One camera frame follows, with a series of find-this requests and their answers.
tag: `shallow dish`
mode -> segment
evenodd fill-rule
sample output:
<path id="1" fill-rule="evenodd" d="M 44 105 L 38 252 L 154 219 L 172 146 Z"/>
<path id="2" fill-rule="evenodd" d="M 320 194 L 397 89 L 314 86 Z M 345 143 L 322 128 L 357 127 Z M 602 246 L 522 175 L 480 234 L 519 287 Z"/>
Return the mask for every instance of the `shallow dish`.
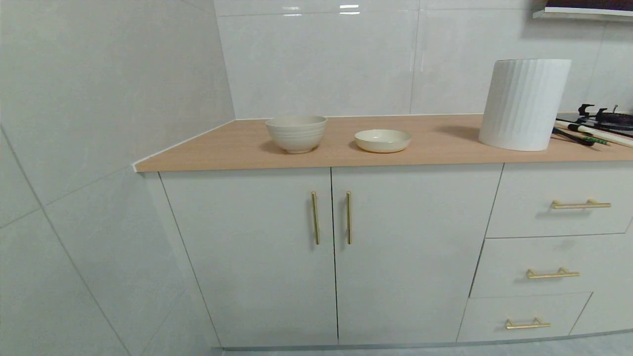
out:
<path id="1" fill-rule="evenodd" d="M 321 116 L 288 116 L 266 121 L 266 128 L 277 146 L 288 153 L 306 153 L 321 142 L 326 123 L 327 118 Z"/>
<path id="2" fill-rule="evenodd" d="M 400 130 L 366 130 L 354 135 L 356 145 L 369 152 L 392 153 L 409 146 L 411 134 Z"/>

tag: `white container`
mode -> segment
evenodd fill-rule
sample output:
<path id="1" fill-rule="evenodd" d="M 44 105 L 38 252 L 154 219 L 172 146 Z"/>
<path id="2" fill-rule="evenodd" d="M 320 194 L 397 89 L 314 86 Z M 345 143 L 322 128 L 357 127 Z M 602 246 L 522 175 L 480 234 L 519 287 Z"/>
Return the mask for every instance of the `white container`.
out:
<path id="1" fill-rule="evenodd" d="M 306 153 L 321 142 L 326 123 L 327 118 L 321 116 L 288 116 L 266 121 L 266 128 L 273 141 L 288 153 Z"/>
<path id="2" fill-rule="evenodd" d="M 356 145 L 376 153 L 398 152 L 409 146 L 411 134 L 399 130 L 365 130 L 354 135 Z"/>
<path id="3" fill-rule="evenodd" d="M 547 149 L 571 60 L 494 64 L 479 141 L 517 151 Z"/>

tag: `gold handle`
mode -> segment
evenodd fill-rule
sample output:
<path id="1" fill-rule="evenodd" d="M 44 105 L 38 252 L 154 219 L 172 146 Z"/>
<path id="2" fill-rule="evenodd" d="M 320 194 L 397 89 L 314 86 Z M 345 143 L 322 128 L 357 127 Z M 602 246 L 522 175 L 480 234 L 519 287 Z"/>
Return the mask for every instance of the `gold handle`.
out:
<path id="1" fill-rule="evenodd" d="M 592 209 L 592 208 L 610 208 L 611 203 L 598 203 L 593 199 L 588 199 L 585 204 L 563 204 L 558 200 L 552 201 L 552 209 Z"/>
<path id="2" fill-rule="evenodd" d="M 507 330 L 516 330 L 516 329 L 535 329 L 537 327 L 550 327 L 552 324 L 548 322 L 541 321 L 541 318 L 535 317 L 532 324 L 519 324 L 516 325 L 512 322 L 512 319 L 506 320 L 506 329 Z"/>
<path id="3" fill-rule="evenodd" d="M 318 210 L 317 210 L 317 192 L 312 192 L 312 220 L 315 223 L 315 243 L 317 245 L 321 244 L 321 239 L 320 239 L 320 231 L 318 228 Z"/>
<path id="4" fill-rule="evenodd" d="M 529 279 L 544 279 L 544 278 L 563 278 L 563 277 L 578 277 L 580 272 L 569 272 L 566 268 L 560 267 L 558 272 L 550 274 L 536 274 L 533 269 L 527 270 L 527 277 Z"/>
<path id="5" fill-rule="evenodd" d="M 352 192 L 347 191 L 348 199 L 348 245 L 352 244 Z"/>

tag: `stove burner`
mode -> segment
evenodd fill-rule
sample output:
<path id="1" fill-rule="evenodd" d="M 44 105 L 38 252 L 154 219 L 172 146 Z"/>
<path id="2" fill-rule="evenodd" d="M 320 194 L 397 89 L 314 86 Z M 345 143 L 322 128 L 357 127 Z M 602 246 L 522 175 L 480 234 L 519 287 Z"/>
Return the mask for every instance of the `stove burner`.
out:
<path id="1" fill-rule="evenodd" d="M 587 112 L 587 108 L 594 106 L 592 104 L 583 104 L 578 108 L 580 117 L 576 120 L 576 124 L 591 124 L 595 129 L 610 129 L 619 131 L 633 131 L 633 115 L 616 113 L 607 113 L 606 108 L 601 108 L 595 115 Z"/>

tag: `wooden countertop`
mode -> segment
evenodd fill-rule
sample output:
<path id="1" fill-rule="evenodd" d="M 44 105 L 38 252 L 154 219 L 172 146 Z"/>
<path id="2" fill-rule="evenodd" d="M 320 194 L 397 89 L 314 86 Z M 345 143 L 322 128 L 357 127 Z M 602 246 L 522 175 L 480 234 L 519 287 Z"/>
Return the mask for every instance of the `wooden countertop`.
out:
<path id="1" fill-rule="evenodd" d="M 581 146 L 553 136 L 540 152 L 510 151 L 478 142 L 482 115 L 337 117 L 309 153 L 290 155 L 270 140 L 265 120 L 236 120 L 151 156 L 138 172 L 255 168 L 352 167 L 457 163 L 573 162 L 633 160 L 633 149 L 613 144 Z M 397 153 L 369 153 L 354 143 L 368 129 L 406 130 L 409 147 Z"/>

